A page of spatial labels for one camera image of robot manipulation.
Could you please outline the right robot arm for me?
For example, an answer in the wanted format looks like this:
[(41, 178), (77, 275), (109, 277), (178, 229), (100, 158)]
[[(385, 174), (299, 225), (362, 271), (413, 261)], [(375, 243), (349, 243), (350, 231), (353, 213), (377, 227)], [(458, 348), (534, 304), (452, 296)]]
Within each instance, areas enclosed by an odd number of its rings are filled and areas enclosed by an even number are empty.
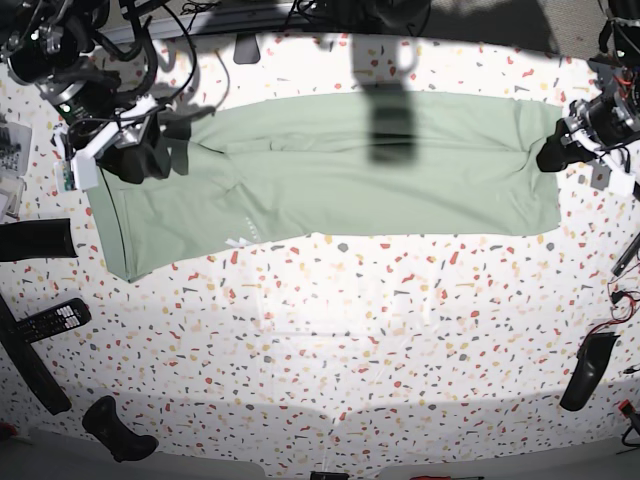
[[(102, 170), (131, 184), (168, 177), (171, 159), (159, 115), (179, 94), (150, 93), (159, 65), (151, 14), (166, 7), (164, 1), (120, 2), (133, 31), (130, 48), (123, 50), (101, 31), (109, 17), (107, 1), (2, 2), (2, 63), (16, 83), (36, 86), (63, 121), (53, 136), (59, 191), (94, 188)], [(144, 57), (140, 83), (122, 89), (118, 72), (90, 60), (96, 47), (120, 62)]]

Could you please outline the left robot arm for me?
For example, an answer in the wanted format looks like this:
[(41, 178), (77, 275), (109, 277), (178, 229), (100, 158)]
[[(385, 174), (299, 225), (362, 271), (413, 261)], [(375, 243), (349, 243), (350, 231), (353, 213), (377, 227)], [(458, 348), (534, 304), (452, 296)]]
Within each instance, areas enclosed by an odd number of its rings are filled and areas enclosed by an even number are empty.
[(576, 100), (556, 123), (536, 157), (539, 169), (560, 172), (573, 163), (596, 161), (610, 169), (612, 193), (639, 197), (627, 146), (639, 140), (639, 3), (609, 1), (600, 7), (606, 23), (599, 50), (613, 55), (613, 72), (592, 100)]

